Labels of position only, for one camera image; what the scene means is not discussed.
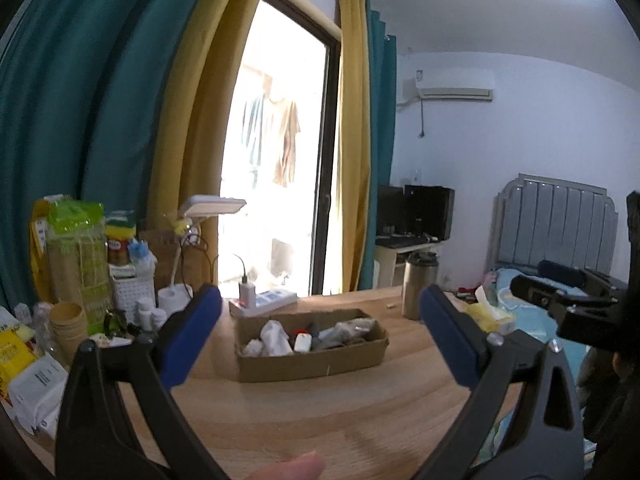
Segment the hanging shirt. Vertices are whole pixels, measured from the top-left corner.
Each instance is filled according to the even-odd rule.
[[[260,166],[262,159],[262,127],[264,96],[251,99],[244,104],[240,142],[246,149],[249,164]]]
[[[264,131],[266,148],[263,167],[273,168],[274,183],[287,187],[293,183],[296,173],[296,135],[300,132],[298,107],[289,99],[264,102]]]

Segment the keyboard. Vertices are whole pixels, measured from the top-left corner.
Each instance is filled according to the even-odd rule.
[[[430,236],[390,236],[377,237],[376,245],[389,249],[402,249],[414,245],[430,244],[433,238]]]

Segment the wooden table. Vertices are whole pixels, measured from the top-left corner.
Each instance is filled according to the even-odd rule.
[[[456,418],[468,391],[453,381],[427,329],[402,317],[400,292],[396,287],[317,296],[288,308],[354,306],[379,320],[390,335],[379,367],[304,381],[236,382],[233,320],[223,314],[191,377],[172,392],[231,478],[241,480],[260,466],[310,450],[326,456],[326,480],[411,478]],[[128,386],[123,395],[145,452],[163,462]],[[512,406],[513,399],[505,404]]]

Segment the ceiling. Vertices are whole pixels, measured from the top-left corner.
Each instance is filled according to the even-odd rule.
[[[562,62],[640,91],[640,40],[615,0],[372,0],[400,54],[498,52]]]

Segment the bed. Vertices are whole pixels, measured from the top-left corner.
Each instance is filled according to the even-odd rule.
[[[617,227],[606,189],[520,174],[496,197],[487,267],[534,274],[551,260],[609,274]]]
[[[541,260],[608,274],[617,227],[618,213],[604,188],[527,174],[509,182],[494,203],[487,271],[495,273],[498,304],[515,314],[516,328],[546,342],[556,336],[558,326],[545,310],[514,297],[511,280],[521,272],[535,276]],[[543,281],[584,295],[580,289]],[[588,349],[563,343],[575,379]],[[500,421],[481,454],[493,455],[509,420]],[[586,453],[593,447],[585,441]]]

